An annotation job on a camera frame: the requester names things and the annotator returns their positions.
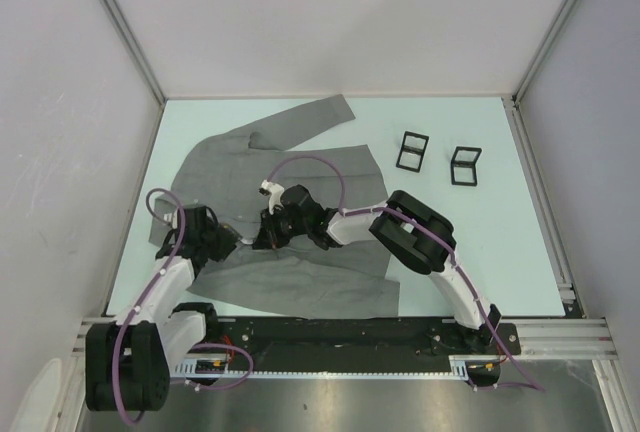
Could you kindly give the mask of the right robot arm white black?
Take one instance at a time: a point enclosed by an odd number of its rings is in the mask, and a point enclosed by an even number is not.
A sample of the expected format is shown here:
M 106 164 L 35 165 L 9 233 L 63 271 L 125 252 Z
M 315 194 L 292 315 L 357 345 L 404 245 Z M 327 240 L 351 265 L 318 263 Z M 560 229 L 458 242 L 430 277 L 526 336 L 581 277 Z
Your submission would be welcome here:
M 454 226 L 405 191 L 360 209 L 325 208 L 302 185 L 287 189 L 265 181 L 269 198 L 260 212 L 255 250 L 278 250 L 305 236 L 322 250 L 377 241 L 407 269 L 430 278 L 453 309 L 456 344 L 473 353 L 498 345 L 499 309 L 475 287 L 463 269 Z

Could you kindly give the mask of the grey button-up shirt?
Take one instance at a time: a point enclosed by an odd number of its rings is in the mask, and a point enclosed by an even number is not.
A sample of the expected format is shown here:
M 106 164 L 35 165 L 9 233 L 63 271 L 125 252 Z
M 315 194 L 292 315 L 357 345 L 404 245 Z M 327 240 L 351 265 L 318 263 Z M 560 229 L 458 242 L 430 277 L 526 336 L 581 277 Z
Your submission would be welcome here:
M 204 204 L 245 239 L 257 236 L 267 200 L 260 183 L 274 175 L 285 187 L 302 185 L 325 207 L 351 209 L 387 199 L 383 175 L 369 147 L 320 141 L 356 117 L 340 95 L 283 111 L 234 102 L 217 110 L 179 110 L 180 165 L 171 193 L 183 204 Z M 316 146 L 306 149 L 305 143 Z M 305 236 L 279 250 L 239 246 L 223 262 L 209 262 L 190 287 L 193 295 L 267 313 L 318 319 L 394 317 L 400 286 L 387 276 L 390 253 L 377 241 L 327 251 Z

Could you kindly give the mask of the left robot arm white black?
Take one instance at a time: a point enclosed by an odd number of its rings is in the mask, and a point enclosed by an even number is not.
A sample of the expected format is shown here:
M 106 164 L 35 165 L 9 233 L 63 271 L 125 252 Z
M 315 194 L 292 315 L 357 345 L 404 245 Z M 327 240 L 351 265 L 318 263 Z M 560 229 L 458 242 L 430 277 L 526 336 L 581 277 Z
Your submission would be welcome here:
M 210 351 L 223 335 L 213 304 L 184 302 L 181 296 L 208 262 L 221 262 L 236 249 L 238 237 L 204 205 L 165 219 L 170 230 L 151 280 L 113 320 L 87 332 L 85 393 L 92 411 L 160 410 L 172 371 L 194 347 Z

